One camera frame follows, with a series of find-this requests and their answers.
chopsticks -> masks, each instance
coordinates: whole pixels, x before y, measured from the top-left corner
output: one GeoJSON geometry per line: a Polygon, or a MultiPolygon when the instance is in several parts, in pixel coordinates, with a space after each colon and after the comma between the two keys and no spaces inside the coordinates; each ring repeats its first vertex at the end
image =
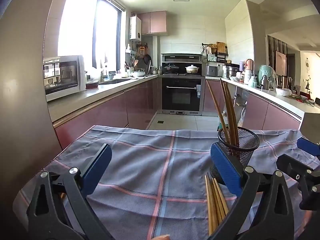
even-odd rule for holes
{"type": "Polygon", "coordinates": [[[216,107],[216,109],[217,109],[217,111],[218,111],[218,115],[219,115],[219,118],[220,118],[220,122],[221,122],[221,125],[222,125],[222,129],[223,129],[223,132],[224,132],[225,137],[226,137],[226,142],[227,142],[227,143],[230,143],[229,135],[228,135],[228,131],[227,131],[227,127],[226,127],[226,124],[225,124],[225,122],[224,122],[222,113],[220,112],[219,104],[218,104],[218,102],[217,102],[216,97],[214,96],[214,93],[212,92],[211,86],[210,86],[210,84],[209,84],[208,81],[207,81],[207,85],[208,85],[208,87],[209,87],[209,90],[210,90],[212,99],[213,99],[213,101],[214,101],[214,106],[216,107]]]}
{"type": "Polygon", "coordinates": [[[224,102],[225,102],[226,109],[227,109],[230,144],[233,146],[239,147],[238,125],[236,122],[236,114],[235,114],[235,109],[232,104],[232,99],[231,99],[229,87],[226,82],[222,81],[222,79],[220,79],[220,83],[221,83],[224,102]]]}
{"type": "Polygon", "coordinates": [[[209,236],[217,229],[228,213],[227,203],[216,179],[204,176],[208,206],[208,231],[209,236]]]}

plaid tablecloth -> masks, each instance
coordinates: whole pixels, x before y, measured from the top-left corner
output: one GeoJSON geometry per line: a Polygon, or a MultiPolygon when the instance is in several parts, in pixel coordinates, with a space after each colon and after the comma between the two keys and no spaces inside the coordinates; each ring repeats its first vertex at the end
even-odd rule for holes
{"type": "MultiPolygon", "coordinates": [[[[276,159],[290,155],[315,169],[317,158],[297,149],[302,136],[296,130],[255,131],[260,147],[249,165],[258,172],[272,174],[276,159]]],[[[46,168],[63,173],[80,166],[92,157],[103,143],[112,148],[112,160],[94,193],[87,197],[93,210],[115,239],[151,239],[170,234],[172,240],[208,237],[207,204],[204,175],[212,165],[210,147],[218,141],[214,131],[135,130],[94,126],[73,142],[46,168]]],[[[32,198],[35,178],[18,193],[13,209],[27,227],[26,209],[32,198]]],[[[299,209],[301,193],[295,180],[286,176],[295,215],[296,236],[301,233],[310,212],[299,209]]],[[[220,186],[229,208],[236,200],[220,186]]],[[[262,194],[257,194],[242,226],[246,230],[253,220],[262,194]]],[[[70,220],[80,230],[65,203],[70,220]]]]}

silver bolt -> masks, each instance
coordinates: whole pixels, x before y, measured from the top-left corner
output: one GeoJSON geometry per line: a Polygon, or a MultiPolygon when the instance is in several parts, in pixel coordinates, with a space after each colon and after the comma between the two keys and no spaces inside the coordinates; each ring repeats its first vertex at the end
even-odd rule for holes
{"type": "Polygon", "coordinates": [[[71,173],[71,174],[76,174],[77,172],[78,172],[78,168],[76,168],[76,167],[73,167],[69,170],[69,173],[71,173]]]}
{"type": "Polygon", "coordinates": [[[40,174],[40,177],[41,177],[41,178],[45,178],[46,176],[48,176],[48,173],[47,173],[46,171],[44,171],[44,172],[42,172],[42,173],[40,174]]]}
{"type": "Polygon", "coordinates": [[[276,175],[277,175],[278,177],[282,177],[282,172],[281,172],[281,171],[276,171],[276,175]]]}
{"type": "Polygon", "coordinates": [[[253,173],[254,169],[251,166],[246,166],[244,169],[247,173],[253,173]]]}

tile floor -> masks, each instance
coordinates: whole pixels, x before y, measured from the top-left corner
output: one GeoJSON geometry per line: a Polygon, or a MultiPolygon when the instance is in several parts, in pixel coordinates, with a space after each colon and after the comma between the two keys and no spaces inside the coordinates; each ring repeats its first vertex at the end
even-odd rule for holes
{"type": "Polygon", "coordinates": [[[177,114],[157,114],[149,130],[217,130],[219,118],[214,116],[195,116],[177,114]]]}

microwave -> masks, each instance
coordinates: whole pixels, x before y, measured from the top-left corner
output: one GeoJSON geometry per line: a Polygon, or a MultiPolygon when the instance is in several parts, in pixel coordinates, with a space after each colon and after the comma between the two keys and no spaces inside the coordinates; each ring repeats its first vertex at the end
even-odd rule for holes
{"type": "Polygon", "coordinates": [[[43,79],[47,102],[85,90],[83,56],[45,58],[43,79]]]}

